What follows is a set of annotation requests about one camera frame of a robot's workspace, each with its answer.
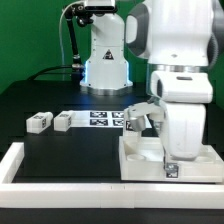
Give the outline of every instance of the black table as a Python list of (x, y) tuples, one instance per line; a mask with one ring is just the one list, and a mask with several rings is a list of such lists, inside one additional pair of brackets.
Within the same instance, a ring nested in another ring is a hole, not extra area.
[[(64, 110), (121, 111), (146, 101), (142, 84), (123, 96), (81, 93), (70, 82), (19, 81), (0, 95), (0, 155), (10, 144), (25, 143), (25, 158), (15, 183), (121, 182), (118, 137), (122, 129), (71, 128), (55, 132), (53, 125), (39, 135), (26, 133), (26, 119), (37, 112)], [(204, 143), (222, 156), (224, 112), (207, 106)], [(155, 136), (153, 129), (143, 133)], [(0, 209), (0, 223), (224, 223), (222, 210), (178, 209)]]

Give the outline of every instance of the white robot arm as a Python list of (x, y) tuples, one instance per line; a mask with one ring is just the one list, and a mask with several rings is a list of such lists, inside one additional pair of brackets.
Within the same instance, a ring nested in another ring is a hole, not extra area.
[(194, 160), (201, 148), (203, 104), (213, 95), (202, 72), (208, 66), (212, 23), (212, 0), (146, 0), (127, 19), (126, 42), (135, 55), (148, 59), (147, 93), (157, 99), (145, 107), (131, 106), (129, 120), (141, 131), (144, 127), (136, 123), (159, 106), (158, 134), (173, 159)]

